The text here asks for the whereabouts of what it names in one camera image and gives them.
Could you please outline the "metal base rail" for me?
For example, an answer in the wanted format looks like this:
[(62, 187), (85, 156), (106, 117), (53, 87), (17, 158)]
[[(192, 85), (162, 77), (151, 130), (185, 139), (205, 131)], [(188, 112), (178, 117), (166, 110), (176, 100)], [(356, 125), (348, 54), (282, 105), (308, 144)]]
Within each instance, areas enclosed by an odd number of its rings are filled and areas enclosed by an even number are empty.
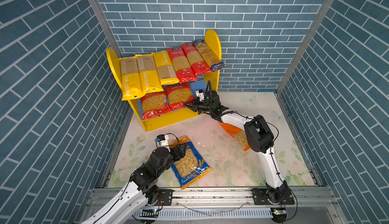
[(260, 187), (162, 188), (164, 204), (145, 206), (128, 224), (344, 224), (329, 187), (292, 187), (284, 204), (271, 204)]

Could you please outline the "red fusilli bag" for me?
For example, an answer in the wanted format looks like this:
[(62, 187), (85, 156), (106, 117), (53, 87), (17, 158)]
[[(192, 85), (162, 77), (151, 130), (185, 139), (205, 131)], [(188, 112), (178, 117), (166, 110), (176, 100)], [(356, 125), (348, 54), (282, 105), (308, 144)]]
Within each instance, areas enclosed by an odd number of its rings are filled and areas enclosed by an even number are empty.
[(179, 110), (184, 108), (186, 102), (194, 100), (193, 93), (189, 83), (177, 86), (168, 86), (165, 88), (170, 110)]

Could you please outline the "floral table mat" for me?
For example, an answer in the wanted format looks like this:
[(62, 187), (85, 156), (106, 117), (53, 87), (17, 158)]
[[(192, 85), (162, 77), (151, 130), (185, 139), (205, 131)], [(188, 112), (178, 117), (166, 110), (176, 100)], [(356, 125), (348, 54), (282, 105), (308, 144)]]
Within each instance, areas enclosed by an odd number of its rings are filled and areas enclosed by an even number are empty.
[[(278, 169), (290, 186), (315, 184), (304, 158), (286, 122), (276, 96), (271, 92), (221, 92), (221, 103), (248, 116), (262, 115), (277, 138), (273, 153)], [(146, 132), (136, 116), (128, 126), (124, 142), (108, 181), (110, 188), (122, 188), (131, 173), (146, 162), (155, 149), (155, 138), (167, 133), (169, 138), (187, 136), (211, 167), (194, 187), (264, 186), (261, 161), (252, 150), (245, 151), (222, 126), (208, 115)]]

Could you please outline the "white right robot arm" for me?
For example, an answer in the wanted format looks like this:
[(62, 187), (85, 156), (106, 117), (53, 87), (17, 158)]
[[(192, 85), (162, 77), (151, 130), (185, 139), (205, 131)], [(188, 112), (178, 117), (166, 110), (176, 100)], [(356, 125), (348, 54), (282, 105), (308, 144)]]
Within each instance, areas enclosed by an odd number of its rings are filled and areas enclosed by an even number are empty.
[(266, 177), (266, 188), (269, 202), (282, 204), (288, 198), (296, 200), (295, 194), (282, 177), (274, 156), (275, 137), (262, 115), (247, 116), (230, 110), (221, 104), (219, 95), (211, 89), (211, 82), (207, 83), (205, 92), (198, 93), (195, 99), (185, 102), (184, 106), (193, 112), (208, 114), (212, 119), (230, 124), (246, 134), (248, 145), (257, 153)]

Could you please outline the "blue shell pasta bag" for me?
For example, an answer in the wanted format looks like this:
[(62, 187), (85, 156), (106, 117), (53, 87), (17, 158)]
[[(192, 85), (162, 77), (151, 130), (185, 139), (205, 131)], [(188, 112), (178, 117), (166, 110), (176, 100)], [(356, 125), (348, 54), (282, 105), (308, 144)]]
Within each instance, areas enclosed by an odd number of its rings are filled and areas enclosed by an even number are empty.
[(179, 138), (179, 143), (185, 150), (185, 156), (173, 162), (171, 167), (183, 190), (207, 175), (212, 168), (205, 162), (187, 136)]

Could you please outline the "red labelled spaghetti bag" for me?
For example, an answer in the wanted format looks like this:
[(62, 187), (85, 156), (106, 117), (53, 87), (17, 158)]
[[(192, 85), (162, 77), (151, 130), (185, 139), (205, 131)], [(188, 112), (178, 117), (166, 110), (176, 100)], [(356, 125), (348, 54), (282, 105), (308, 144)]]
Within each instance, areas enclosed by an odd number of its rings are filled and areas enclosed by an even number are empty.
[(168, 48), (167, 52), (181, 84), (198, 80), (181, 48)]

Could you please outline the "red macaroni bag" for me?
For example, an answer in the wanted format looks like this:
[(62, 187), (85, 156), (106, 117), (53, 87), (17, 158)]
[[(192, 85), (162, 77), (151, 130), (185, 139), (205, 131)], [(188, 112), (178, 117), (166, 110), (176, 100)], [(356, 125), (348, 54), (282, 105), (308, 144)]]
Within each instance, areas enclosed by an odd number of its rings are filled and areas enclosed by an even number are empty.
[(171, 112), (165, 91), (149, 93), (140, 99), (142, 120), (149, 120)]

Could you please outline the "yellow Pastatime spaghetti bag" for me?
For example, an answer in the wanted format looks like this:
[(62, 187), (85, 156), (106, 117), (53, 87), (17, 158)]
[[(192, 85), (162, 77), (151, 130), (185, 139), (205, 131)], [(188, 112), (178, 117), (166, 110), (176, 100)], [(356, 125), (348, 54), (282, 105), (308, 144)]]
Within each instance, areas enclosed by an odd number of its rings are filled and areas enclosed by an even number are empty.
[(148, 94), (163, 91), (153, 56), (140, 55), (136, 59), (143, 93)]
[(122, 100), (133, 100), (144, 96), (136, 58), (120, 61), (122, 80)]

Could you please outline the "orange macaroni bag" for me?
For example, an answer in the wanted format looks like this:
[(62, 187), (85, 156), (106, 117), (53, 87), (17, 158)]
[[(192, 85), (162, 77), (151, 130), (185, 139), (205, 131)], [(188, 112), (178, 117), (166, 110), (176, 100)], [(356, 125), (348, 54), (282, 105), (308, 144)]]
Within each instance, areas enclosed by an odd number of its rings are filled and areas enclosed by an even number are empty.
[(244, 130), (227, 123), (220, 123), (220, 125), (231, 137), (233, 137), (242, 146), (242, 149), (244, 151), (250, 149)]

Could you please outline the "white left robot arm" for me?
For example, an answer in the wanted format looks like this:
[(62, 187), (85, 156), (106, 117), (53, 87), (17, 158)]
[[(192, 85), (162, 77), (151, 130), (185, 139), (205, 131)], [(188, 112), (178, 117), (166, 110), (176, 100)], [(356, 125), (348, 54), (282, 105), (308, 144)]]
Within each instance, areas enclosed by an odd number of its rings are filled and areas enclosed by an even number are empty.
[(123, 224), (135, 212), (157, 200), (158, 178), (185, 156), (186, 143), (158, 147), (149, 160), (136, 169), (126, 185), (84, 224)]

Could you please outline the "dark labelled spaghetti bag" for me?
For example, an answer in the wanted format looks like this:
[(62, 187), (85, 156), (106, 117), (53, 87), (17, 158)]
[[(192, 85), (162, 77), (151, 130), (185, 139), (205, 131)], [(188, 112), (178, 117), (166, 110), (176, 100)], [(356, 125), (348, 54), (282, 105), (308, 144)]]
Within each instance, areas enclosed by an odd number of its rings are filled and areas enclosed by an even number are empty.
[(213, 72), (219, 71), (225, 66), (224, 62), (210, 49), (204, 39), (195, 40), (193, 45)]

